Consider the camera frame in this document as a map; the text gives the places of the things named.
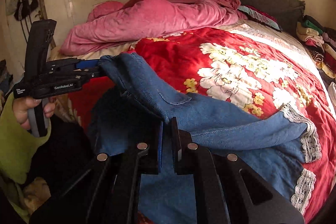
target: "white flower print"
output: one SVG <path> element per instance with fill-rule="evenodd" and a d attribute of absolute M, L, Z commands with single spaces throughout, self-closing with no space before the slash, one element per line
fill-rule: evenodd
<path fill-rule="evenodd" d="M 179 36 L 182 36 L 183 33 L 184 32 L 178 32 L 178 33 L 168 34 L 168 35 L 163 36 L 163 38 L 167 38 L 167 37 L 179 37 Z"/>
<path fill-rule="evenodd" d="M 294 71 L 293 67 L 289 66 L 287 63 L 281 62 L 279 60 L 270 60 L 269 64 L 278 73 L 278 77 L 285 80 L 285 77 L 289 77 L 292 80 L 298 78 L 298 73 Z"/>
<path fill-rule="evenodd" d="M 230 64 L 239 64 L 239 60 L 243 58 L 243 55 L 239 54 L 236 50 L 218 45 L 217 43 L 202 43 L 199 47 L 203 54 L 210 54 L 209 58 L 212 61 L 226 60 Z"/>
<path fill-rule="evenodd" d="M 224 61 L 215 61 L 212 68 L 200 68 L 198 74 L 203 77 L 199 81 L 201 87 L 208 89 L 207 94 L 213 98 L 227 100 L 240 108 L 253 103 L 249 89 L 261 89 L 259 81 L 247 75 L 239 64 L 230 67 Z"/>
<path fill-rule="evenodd" d="M 278 84 L 280 78 L 284 80 L 285 77 L 289 77 L 294 80 L 298 77 L 293 68 L 278 60 L 262 59 L 252 54 L 242 55 L 234 49 L 216 43 L 203 43 L 199 47 L 203 54 L 209 53 L 209 58 L 213 61 L 225 60 L 229 64 L 245 66 L 246 70 L 253 72 L 256 77 L 268 83 Z"/>
<path fill-rule="evenodd" d="M 277 109 L 280 109 L 287 103 L 290 103 L 292 107 L 296 106 L 295 98 L 288 91 L 282 90 L 278 87 L 274 87 L 273 99 L 273 104 Z"/>

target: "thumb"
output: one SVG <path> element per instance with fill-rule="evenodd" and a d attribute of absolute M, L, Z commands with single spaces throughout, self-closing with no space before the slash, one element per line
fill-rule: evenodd
<path fill-rule="evenodd" d="M 21 104 L 21 109 L 22 111 L 27 111 L 30 108 L 37 107 L 41 103 L 41 99 L 34 99 L 32 97 L 24 97 L 24 103 Z"/>
<path fill-rule="evenodd" d="M 23 97 L 15 99 L 13 102 L 13 113 L 18 123 L 23 124 L 28 119 L 27 110 L 37 107 L 41 103 L 41 99 L 32 97 Z"/>

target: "blue denim clothing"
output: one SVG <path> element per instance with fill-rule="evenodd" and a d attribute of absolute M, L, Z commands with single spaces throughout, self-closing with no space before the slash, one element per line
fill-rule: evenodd
<path fill-rule="evenodd" d="M 96 153 L 122 153 L 151 138 L 147 129 L 153 118 L 167 125 L 176 116 L 194 142 L 219 155 L 238 154 L 284 197 L 294 194 L 305 162 L 300 136 L 306 123 L 290 122 L 283 112 L 260 120 L 230 102 L 177 92 L 136 53 L 103 56 L 98 64 L 117 87 L 92 112 L 88 135 Z M 157 224 L 196 223 L 193 178 L 174 174 L 168 133 L 161 173 L 142 176 L 139 209 Z"/>

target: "colorful clothing stack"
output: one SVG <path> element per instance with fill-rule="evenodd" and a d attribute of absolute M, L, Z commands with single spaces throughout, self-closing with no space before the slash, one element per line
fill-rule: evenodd
<path fill-rule="evenodd" d="M 322 27 L 313 17 L 305 15 L 297 23 L 296 35 L 310 53 L 317 68 L 328 78 L 336 78 L 336 30 Z"/>
<path fill-rule="evenodd" d="M 325 73 L 331 77 L 336 78 L 336 30 L 325 27 L 322 34 L 324 44 L 324 64 L 326 69 Z"/>
<path fill-rule="evenodd" d="M 306 47 L 306 49 L 311 54 L 313 60 L 318 63 L 322 63 L 324 59 L 324 40 L 321 36 L 323 31 L 312 23 L 311 17 L 305 16 L 302 22 L 298 22 L 296 26 L 296 35 L 301 41 L 301 43 Z"/>

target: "bed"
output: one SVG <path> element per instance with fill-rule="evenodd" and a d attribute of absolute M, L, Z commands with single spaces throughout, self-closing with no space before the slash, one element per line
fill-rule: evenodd
<path fill-rule="evenodd" d="M 108 54 L 136 51 L 176 90 L 228 100 L 261 119 L 270 117 L 285 103 L 296 105 L 298 111 L 312 121 L 316 131 L 311 130 L 310 137 L 301 140 L 306 149 L 305 173 L 293 189 L 291 202 L 304 214 L 307 223 L 314 217 L 312 223 L 322 223 L 319 222 L 321 213 L 317 217 L 316 214 L 334 185 L 336 115 L 317 68 L 293 37 L 305 3 L 299 0 L 240 1 L 276 18 L 283 31 L 240 19 L 229 26 L 143 38 L 109 48 L 112 52 Z M 97 52 L 81 58 L 95 59 L 104 54 L 106 52 Z M 79 121 L 86 128 L 90 108 L 112 86 L 108 78 L 103 78 L 65 99 L 59 98 L 59 115 Z M 99 92 L 88 99 L 89 103 L 83 101 L 92 89 Z M 149 222 L 142 215 L 140 220 Z"/>

